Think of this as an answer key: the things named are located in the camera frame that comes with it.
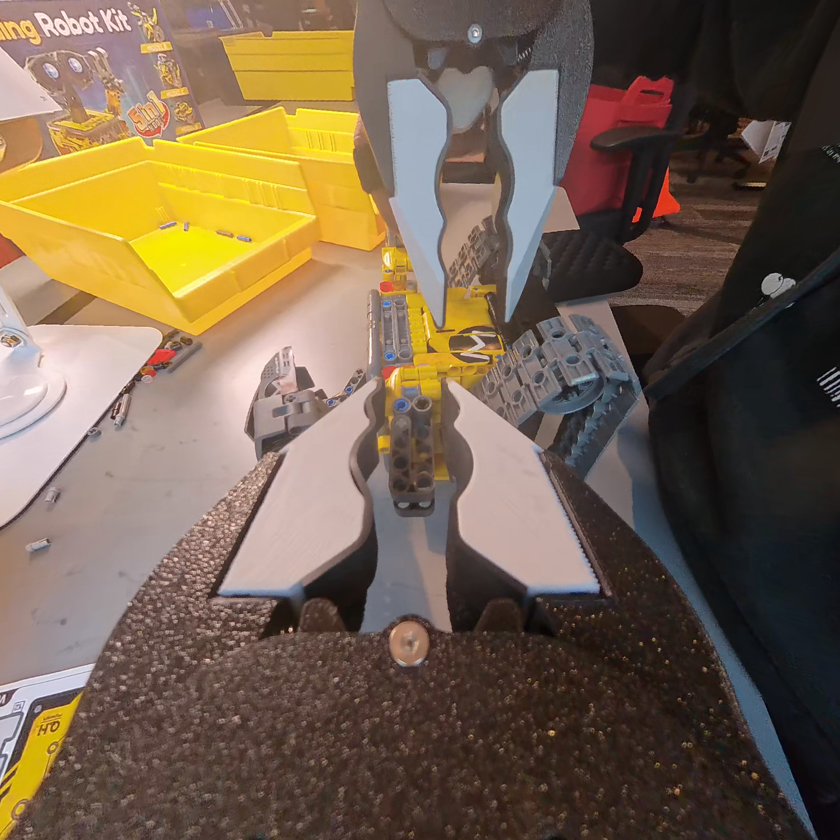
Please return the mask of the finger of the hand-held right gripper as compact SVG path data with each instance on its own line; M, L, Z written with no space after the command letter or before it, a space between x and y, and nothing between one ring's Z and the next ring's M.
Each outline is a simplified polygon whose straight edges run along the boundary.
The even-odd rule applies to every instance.
M554 163L559 86L558 70L529 70L502 98L497 110L497 294L505 322L511 320L518 305L557 193Z
M435 324L445 325L447 275L440 254L445 216L439 184L451 139L448 105L422 78L390 80L391 206Z

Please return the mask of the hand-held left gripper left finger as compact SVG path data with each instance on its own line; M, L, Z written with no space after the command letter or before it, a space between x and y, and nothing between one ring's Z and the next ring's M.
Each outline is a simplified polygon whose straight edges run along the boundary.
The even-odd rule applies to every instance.
M219 596L301 599L362 548L374 531L367 479L379 462L384 397L375 377L280 451Z

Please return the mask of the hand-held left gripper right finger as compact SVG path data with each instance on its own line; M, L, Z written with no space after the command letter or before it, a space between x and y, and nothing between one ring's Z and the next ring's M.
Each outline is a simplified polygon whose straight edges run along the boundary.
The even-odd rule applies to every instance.
M454 596L600 595L543 452L462 385L442 391Z

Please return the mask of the yellow grey toy tracked vehicle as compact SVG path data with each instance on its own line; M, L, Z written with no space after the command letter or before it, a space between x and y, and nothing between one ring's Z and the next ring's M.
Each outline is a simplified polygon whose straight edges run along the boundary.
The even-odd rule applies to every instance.
M448 270L442 328L427 310L406 249L382 250L382 280L369 296L368 372L385 385L378 447L400 516L429 516L437 484L449 480L444 382L462 385L530 438L545 417L561 417L548 450L580 478L642 394L631 361L604 328L580 313L562 316L531 275L517 317L502 322L491 282L498 250L486 217Z

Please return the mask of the white sticker sheet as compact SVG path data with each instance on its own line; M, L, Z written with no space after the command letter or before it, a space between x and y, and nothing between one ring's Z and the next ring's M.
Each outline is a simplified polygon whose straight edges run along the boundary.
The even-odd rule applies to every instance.
M93 664L1 686L1 838L56 762Z

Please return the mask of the yellow plastic bin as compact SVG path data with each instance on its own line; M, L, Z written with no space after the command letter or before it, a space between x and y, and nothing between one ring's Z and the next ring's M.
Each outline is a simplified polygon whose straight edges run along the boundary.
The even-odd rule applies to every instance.
M243 99L351 102L353 30L220 36Z
M24 165L2 174L1 198L2 234L51 279L194 334L302 266L321 237L296 161L171 141Z
M323 242L372 251L385 224L362 188L353 158L354 112L276 107L186 134L185 144L296 161L301 166Z

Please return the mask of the red bag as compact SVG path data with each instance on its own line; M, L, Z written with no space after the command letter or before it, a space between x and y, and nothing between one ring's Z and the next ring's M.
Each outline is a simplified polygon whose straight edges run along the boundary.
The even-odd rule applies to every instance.
M594 150L594 137L617 128L664 128L674 85L667 77L638 77L627 89L591 85L563 179L577 217L620 209L623 204L632 156L627 151Z

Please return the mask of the grey toy motor block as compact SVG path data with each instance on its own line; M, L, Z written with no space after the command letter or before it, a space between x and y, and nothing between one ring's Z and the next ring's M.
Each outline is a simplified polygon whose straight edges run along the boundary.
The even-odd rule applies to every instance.
M316 389L304 366L295 363L290 345L263 368L245 421L257 460L277 452L327 412L327 394Z

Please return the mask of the orange traffic cone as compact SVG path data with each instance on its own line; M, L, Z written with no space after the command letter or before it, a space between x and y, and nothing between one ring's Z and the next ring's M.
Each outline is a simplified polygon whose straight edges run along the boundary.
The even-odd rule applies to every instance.
M669 183L669 176L670 176L670 168L668 167L665 171L663 184L661 185L660 193L658 195L657 204L654 208L652 221L655 219L660 219L663 217L669 217L672 215L676 215L680 212L680 204L673 196L672 192L670 191L670 183ZM643 197L648 191L649 183L652 180L652 173L648 173L646 176L646 183L643 189ZM639 207L636 210L635 216L633 217L633 223L637 224L642 216L642 208Z

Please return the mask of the small black red pieces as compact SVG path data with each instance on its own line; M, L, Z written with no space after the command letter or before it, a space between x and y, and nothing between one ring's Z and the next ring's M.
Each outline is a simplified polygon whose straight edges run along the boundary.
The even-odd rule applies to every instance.
M158 348L133 380L151 382L157 375L172 373L202 348L201 341L188 332L174 329L165 333Z

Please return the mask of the black printed hoodie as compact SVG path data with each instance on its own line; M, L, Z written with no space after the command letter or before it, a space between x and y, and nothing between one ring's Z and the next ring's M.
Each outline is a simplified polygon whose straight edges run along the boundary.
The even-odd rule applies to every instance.
M791 127L719 293L650 361L658 488L803 797L838 812L838 128Z

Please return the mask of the white book stand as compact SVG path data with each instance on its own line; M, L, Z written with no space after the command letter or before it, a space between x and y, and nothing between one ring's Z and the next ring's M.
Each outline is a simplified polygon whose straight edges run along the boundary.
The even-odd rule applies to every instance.
M25 325L1 291L1 525L14 520L152 356L153 328Z

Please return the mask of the blue toy kit box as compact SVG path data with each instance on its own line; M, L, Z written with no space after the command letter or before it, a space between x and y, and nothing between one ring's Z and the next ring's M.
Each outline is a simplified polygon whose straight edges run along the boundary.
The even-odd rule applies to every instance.
M59 105L33 161L205 128L165 2L2 2L1 46Z

